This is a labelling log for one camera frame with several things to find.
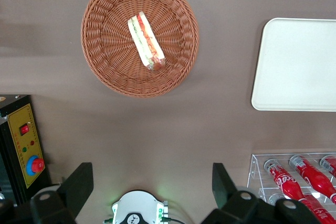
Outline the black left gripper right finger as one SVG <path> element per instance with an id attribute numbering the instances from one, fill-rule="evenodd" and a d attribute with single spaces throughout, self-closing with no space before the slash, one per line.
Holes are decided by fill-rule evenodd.
<path id="1" fill-rule="evenodd" d="M 222 163 L 214 163 L 212 191 L 217 208 L 202 223 L 275 223 L 274 207 L 237 189 Z"/>

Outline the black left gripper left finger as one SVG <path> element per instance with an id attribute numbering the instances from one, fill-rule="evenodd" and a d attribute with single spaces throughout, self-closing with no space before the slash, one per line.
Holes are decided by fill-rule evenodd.
<path id="1" fill-rule="evenodd" d="M 44 190 L 33 197 L 33 223 L 76 223 L 92 191 L 92 163 L 81 163 L 56 190 Z"/>

